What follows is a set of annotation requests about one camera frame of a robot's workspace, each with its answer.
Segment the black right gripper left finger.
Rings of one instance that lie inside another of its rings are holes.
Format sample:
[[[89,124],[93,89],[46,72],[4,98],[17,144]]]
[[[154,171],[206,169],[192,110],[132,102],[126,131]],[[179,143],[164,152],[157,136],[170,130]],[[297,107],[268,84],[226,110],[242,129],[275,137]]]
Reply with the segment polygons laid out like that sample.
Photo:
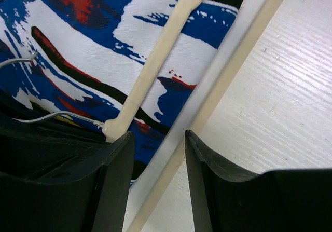
[[[134,144],[3,136],[1,231],[121,231]]]

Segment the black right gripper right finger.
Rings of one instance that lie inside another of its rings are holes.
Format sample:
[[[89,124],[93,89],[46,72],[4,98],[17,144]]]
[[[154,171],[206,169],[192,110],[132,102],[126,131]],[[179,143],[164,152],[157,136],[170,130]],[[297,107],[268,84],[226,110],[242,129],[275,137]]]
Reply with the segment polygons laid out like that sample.
[[[331,231],[331,169],[257,174],[185,132],[195,231]]]

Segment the wooden clothes hanger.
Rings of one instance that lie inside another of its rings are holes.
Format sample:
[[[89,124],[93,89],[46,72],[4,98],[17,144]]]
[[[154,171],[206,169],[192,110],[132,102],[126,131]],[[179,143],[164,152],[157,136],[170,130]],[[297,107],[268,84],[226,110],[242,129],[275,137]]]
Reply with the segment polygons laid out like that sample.
[[[135,139],[135,162],[136,138],[134,132],[129,130],[129,127],[176,44],[178,36],[186,24],[189,15],[202,1],[203,0],[178,0],[116,118],[102,122],[69,111],[38,113],[36,110],[24,107],[17,100],[6,95],[5,92],[1,90],[1,144],[2,137],[5,135],[15,138],[66,137],[97,143],[114,143],[124,134],[131,132]],[[247,41],[248,33],[253,31],[257,21],[261,20],[262,17],[268,13],[274,13],[281,1],[282,0],[243,0],[237,17],[221,45],[228,44],[230,39],[234,37],[237,31],[237,25],[240,24],[238,15],[247,13],[247,4],[253,6],[254,12],[249,14],[244,29],[240,31],[239,38],[231,45],[231,53],[237,53],[238,49],[243,47],[244,43]],[[1,60],[1,69],[19,62],[31,62],[36,57],[37,53],[32,51],[27,58]],[[176,153],[183,148],[183,131],[186,126],[188,124],[195,124],[198,121],[196,118],[196,110],[199,106],[195,104],[193,108],[190,108],[190,104],[191,100],[189,96],[173,126],[158,148],[163,150],[169,148],[171,150],[168,163],[175,162]],[[141,198],[140,204],[142,206],[145,205],[146,201],[155,193],[156,186],[163,180],[165,171],[168,169],[169,166],[166,165],[161,170],[151,169],[150,174],[147,174],[149,170],[148,164],[136,181],[132,181],[130,178],[127,203],[133,195],[137,194]]]

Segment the blue red white patterned trousers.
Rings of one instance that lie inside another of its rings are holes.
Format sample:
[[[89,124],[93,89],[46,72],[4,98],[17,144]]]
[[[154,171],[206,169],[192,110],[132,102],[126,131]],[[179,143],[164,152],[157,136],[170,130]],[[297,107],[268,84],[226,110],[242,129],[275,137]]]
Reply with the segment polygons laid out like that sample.
[[[178,0],[1,0],[1,90],[38,113],[116,118]],[[131,180],[150,163],[233,25],[243,0],[189,15],[129,130]]]

